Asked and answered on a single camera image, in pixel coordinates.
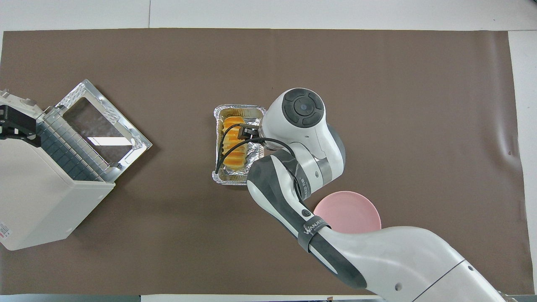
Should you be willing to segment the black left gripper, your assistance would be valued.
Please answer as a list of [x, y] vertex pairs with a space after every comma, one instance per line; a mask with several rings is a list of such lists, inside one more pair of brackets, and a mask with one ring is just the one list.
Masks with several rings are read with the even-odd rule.
[[36, 133], [36, 120], [33, 117], [21, 113], [16, 124], [18, 114], [15, 109], [6, 104], [1, 105], [0, 109], [1, 140], [21, 139], [33, 147], [42, 146], [42, 140]]

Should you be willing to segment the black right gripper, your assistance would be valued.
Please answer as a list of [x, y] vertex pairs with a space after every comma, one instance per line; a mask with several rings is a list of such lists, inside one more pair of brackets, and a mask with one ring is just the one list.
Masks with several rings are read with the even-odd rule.
[[238, 140], [258, 139], [262, 137], [263, 134], [259, 125], [250, 125], [250, 127], [246, 125], [239, 126]]

